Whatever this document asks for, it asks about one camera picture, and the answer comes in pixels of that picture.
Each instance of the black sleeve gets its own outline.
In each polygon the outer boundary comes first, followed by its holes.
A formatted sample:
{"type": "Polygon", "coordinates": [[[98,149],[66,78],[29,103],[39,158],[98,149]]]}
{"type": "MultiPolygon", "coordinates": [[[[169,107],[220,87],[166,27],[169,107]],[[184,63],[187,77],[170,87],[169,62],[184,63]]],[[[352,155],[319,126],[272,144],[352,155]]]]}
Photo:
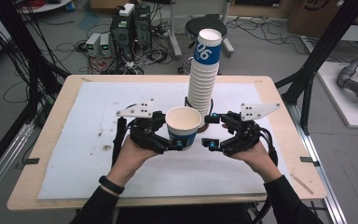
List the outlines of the black sleeve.
{"type": "Polygon", "coordinates": [[[264,184],[264,186],[278,223],[322,223],[322,221],[300,201],[284,175],[264,184]]]}
{"type": "Polygon", "coordinates": [[[118,197],[98,187],[70,224],[108,224],[118,197]]]}

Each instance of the white paper sheet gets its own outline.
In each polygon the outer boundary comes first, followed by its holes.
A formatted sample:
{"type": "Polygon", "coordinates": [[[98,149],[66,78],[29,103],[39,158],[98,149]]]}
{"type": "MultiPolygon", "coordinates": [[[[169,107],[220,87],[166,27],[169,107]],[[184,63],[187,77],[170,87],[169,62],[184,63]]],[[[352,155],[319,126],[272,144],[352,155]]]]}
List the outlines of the white paper sheet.
{"type": "MultiPolygon", "coordinates": [[[[187,91],[187,83],[84,83],[52,152],[38,199],[88,198],[99,186],[99,177],[110,169],[116,112],[153,98],[154,110],[166,113],[184,105],[187,91]]],[[[241,103],[257,104],[260,99],[252,84],[216,83],[213,103],[213,112],[240,112],[241,103]]],[[[270,130],[267,118],[257,123],[270,130]]],[[[166,125],[158,134],[168,138],[166,125]]],[[[202,137],[226,140],[231,136],[221,125],[210,125],[196,136],[191,149],[148,160],[120,197],[265,193],[261,177],[244,162],[210,152],[200,143],[202,137]]],[[[279,147],[275,147],[279,168],[289,177],[279,147]]]]}

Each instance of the stack of paper cups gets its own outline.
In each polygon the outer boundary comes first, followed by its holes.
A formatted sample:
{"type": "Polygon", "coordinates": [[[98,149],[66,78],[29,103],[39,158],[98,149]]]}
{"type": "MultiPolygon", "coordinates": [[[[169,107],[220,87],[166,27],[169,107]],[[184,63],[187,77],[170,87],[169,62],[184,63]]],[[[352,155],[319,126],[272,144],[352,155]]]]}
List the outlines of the stack of paper cups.
{"type": "Polygon", "coordinates": [[[214,80],[219,70],[221,42],[220,32],[213,29],[201,30],[191,62],[187,100],[202,116],[200,127],[204,126],[203,118],[209,114],[211,108],[214,80]]]}

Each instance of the black wristband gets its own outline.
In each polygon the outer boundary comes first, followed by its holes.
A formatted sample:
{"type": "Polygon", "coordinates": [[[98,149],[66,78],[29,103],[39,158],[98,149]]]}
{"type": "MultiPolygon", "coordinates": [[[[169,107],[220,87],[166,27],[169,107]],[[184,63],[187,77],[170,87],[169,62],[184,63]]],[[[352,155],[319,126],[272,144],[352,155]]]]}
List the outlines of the black wristband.
{"type": "Polygon", "coordinates": [[[116,184],[112,183],[110,180],[106,178],[106,175],[100,177],[100,184],[107,189],[113,191],[116,194],[120,194],[124,191],[124,188],[117,186],[116,184]]]}

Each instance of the human hand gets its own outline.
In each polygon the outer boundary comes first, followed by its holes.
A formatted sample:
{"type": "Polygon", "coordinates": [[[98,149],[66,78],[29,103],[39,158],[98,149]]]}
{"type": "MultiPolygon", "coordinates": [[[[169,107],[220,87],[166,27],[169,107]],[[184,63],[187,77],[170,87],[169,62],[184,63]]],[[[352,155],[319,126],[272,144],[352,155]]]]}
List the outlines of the human hand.
{"type": "Polygon", "coordinates": [[[158,153],[152,150],[139,147],[127,135],[117,161],[106,178],[116,185],[124,187],[145,161],[157,155],[158,153]]]}
{"type": "Polygon", "coordinates": [[[282,176],[261,142],[232,155],[231,158],[246,162],[266,183],[282,176]]]}

